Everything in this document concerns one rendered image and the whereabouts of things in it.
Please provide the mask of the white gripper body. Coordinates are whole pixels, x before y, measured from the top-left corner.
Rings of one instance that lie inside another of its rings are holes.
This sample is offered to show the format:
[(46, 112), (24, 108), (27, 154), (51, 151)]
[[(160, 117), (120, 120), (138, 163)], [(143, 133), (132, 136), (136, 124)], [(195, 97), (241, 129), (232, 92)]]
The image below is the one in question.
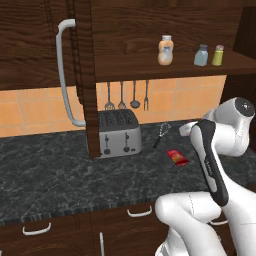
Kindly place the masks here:
[(184, 125), (182, 125), (180, 128), (179, 128), (179, 133), (181, 136), (189, 136), (190, 135), (190, 132), (191, 132), (191, 129), (194, 125), (197, 124), (197, 121), (194, 121), (194, 122), (189, 122), (189, 123), (186, 123)]

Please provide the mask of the blue-grey shaker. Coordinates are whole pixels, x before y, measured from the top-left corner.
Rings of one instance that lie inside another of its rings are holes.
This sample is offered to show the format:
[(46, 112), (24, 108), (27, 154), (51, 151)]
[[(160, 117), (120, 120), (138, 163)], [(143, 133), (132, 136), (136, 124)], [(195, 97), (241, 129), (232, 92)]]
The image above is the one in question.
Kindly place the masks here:
[(199, 50), (197, 51), (194, 64), (196, 66), (206, 66), (208, 61), (208, 46), (205, 44), (201, 44)]

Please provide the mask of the yellow-green shaker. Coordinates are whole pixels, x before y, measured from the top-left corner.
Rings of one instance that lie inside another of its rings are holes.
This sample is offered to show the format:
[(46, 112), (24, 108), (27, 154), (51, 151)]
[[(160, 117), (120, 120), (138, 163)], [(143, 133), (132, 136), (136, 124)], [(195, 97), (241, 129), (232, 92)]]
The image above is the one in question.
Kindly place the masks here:
[(222, 65), (223, 54), (224, 54), (224, 46), (217, 45), (215, 48), (213, 59), (212, 59), (213, 66), (221, 66)]

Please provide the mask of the orange condiment bottle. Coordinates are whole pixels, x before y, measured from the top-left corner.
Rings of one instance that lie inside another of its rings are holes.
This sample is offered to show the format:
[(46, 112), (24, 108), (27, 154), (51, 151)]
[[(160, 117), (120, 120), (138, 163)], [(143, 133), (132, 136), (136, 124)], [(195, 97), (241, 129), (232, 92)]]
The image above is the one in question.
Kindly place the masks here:
[(171, 35), (163, 35), (158, 46), (158, 63), (160, 65), (170, 65), (173, 60), (174, 43)]

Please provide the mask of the dark wood closed cabinet door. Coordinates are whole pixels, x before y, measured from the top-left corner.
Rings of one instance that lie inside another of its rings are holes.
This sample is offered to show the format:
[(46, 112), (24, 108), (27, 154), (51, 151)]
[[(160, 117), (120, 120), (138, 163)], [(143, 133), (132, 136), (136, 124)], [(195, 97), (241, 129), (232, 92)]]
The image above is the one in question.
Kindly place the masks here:
[(0, 0), (0, 90), (60, 85), (56, 35), (66, 0)]

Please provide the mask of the red snack packet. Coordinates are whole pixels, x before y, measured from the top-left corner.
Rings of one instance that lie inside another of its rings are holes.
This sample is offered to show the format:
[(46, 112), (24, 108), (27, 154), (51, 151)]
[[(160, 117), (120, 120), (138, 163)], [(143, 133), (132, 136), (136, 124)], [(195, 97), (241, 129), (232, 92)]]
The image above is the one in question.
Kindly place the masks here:
[(189, 160), (185, 158), (178, 150), (168, 150), (167, 154), (177, 166), (185, 166), (189, 163)]

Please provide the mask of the hanging metal fork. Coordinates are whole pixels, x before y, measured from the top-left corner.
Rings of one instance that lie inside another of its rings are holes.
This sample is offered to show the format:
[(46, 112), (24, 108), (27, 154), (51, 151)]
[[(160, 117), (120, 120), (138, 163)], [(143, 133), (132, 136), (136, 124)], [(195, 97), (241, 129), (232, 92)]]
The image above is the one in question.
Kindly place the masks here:
[(149, 80), (146, 80), (145, 97), (144, 97), (144, 111), (149, 110), (149, 106), (148, 106), (148, 87), (149, 87)]

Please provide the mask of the hanging metal ladle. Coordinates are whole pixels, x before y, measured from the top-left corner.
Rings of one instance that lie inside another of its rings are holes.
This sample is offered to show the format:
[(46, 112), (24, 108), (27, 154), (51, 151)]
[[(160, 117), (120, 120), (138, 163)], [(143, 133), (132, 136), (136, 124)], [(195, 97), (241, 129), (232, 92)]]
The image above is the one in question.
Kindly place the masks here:
[(133, 81), (133, 99), (130, 102), (130, 106), (134, 109), (140, 107), (140, 102), (136, 100), (136, 81)]

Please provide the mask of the silver four-slot toaster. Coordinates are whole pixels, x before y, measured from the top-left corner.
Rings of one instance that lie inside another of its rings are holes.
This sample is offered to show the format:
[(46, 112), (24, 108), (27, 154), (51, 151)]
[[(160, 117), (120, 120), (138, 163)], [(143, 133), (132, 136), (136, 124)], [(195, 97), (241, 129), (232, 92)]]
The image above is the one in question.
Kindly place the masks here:
[(129, 156), (142, 151), (141, 129), (132, 110), (99, 111), (98, 123), (102, 158)]

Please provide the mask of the hanging metal slotted spatula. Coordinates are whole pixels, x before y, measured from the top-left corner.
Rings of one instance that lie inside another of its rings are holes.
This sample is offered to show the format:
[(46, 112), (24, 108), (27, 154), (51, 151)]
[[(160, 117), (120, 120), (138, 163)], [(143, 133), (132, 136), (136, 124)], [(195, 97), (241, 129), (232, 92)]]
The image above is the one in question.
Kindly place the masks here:
[(114, 103), (111, 102), (111, 97), (110, 97), (110, 82), (107, 82), (107, 89), (108, 89), (108, 100), (107, 103), (105, 104), (105, 110), (115, 110), (115, 105)]

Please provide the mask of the dark wood drawer front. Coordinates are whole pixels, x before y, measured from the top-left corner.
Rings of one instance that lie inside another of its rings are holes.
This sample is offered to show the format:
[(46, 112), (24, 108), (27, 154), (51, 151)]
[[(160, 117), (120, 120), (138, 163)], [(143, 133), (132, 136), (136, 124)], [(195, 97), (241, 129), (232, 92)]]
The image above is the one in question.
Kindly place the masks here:
[[(25, 236), (22, 228), (51, 230), (36, 236)], [(0, 226), (0, 256), (93, 256), (89, 218), (80, 225), (77, 215)]]
[(153, 202), (109, 208), (91, 213), (92, 228), (100, 232), (115, 226), (131, 227), (133, 224), (151, 219), (155, 219)]

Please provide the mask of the dark wood cupboard door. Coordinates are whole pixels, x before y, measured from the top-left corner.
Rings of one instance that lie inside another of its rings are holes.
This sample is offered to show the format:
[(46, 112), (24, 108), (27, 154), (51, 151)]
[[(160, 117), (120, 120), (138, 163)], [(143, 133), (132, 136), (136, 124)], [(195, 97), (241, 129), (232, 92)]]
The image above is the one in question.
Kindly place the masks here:
[[(95, 256), (101, 256), (100, 231), (94, 230)], [(103, 232), (105, 256), (155, 256), (165, 240), (168, 228), (158, 224), (106, 228)]]

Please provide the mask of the black-handled metal whisk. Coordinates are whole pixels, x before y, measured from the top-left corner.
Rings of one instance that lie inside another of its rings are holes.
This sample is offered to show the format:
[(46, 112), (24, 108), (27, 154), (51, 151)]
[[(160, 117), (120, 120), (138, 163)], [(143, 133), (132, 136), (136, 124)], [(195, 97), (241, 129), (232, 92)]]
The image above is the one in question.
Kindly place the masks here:
[(154, 145), (153, 145), (153, 148), (156, 149), (161, 138), (170, 130), (171, 128), (171, 125), (167, 122), (163, 123), (161, 126), (160, 126), (160, 131), (159, 131), (159, 136), (157, 138), (157, 140), (155, 141)]

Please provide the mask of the dark wood wall cabinet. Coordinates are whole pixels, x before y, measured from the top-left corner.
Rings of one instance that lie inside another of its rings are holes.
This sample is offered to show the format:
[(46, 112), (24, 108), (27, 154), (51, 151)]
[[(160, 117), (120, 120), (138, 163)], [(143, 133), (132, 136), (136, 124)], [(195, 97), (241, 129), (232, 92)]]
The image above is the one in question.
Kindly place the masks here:
[[(256, 61), (233, 50), (244, 7), (256, 0), (95, 0), (92, 31), (98, 82), (251, 74)], [(158, 63), (163, 35), (174, 43), (170, 65)], [(194, 58), (208, 46), (206, 66)], [(213, 66), (217, 45), (221, 66)]]

